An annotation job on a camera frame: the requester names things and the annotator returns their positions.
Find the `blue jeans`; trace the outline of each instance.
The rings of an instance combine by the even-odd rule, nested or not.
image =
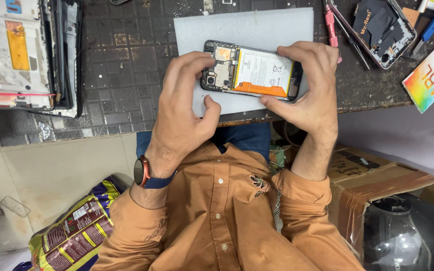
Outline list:
[[[145,153],[150,144],[152,131],[136,133],[136,156],[140,157]],[[227,149],[224,144],[231,142],[232,145],[243,151],[255,151],[260,153],[269,163],[270,145],[270,122],[251,123],[237,126],[221,127],[215,130],[214,136],[210,138],[224,153]]]

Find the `phone battery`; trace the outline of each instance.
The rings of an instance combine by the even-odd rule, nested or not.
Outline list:
[[[237,48],[239,57],[232,90],[287,97],[294,61],[275,52]]]

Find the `smartwatch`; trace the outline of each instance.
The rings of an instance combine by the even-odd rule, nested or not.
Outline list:
[[[168,186],[174,178],[176,172],[177,171],[174,171],[172,176],[165,179],[152,178],[150,177],[150,166],[148,164],[148,160],[145,158],[145,156],[141,155],[135,161],[133,174],[136,185],[145,189],[159,189]]]

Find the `hand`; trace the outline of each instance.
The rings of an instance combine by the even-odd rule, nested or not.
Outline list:
[[[308,92],[293,104],[264,95],[260,102],[272,112],[307,131],[316,142],[332,142],[338,136],[336,77],[339,50],[310,41],[279,46],[277,52],[302,64],[309,85]]]
[[[157,120],[145,152],[151,177],[172,176],[184,157],[214,134],[220,105],[207,95],[203,100],[204,117],[200,119],[192,110],[195,80],[202,77],[204,68],[214,63],[215,59],[206,52],[190,52],[170,62],[159,98]]]

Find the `shirt sleeve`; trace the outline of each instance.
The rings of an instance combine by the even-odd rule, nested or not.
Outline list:
[[[167,226],[167,208],[140,207],[129,191],[110,206],[113,232],[103,241],[91,271],[148,270],[162,252],[160,239]]]
[[[325,207],[331,202],[329,177],[309,181],[282,170],[273,177],[273,182],[282,194],[284,237],[320,270],[364,270],[328,220]]]

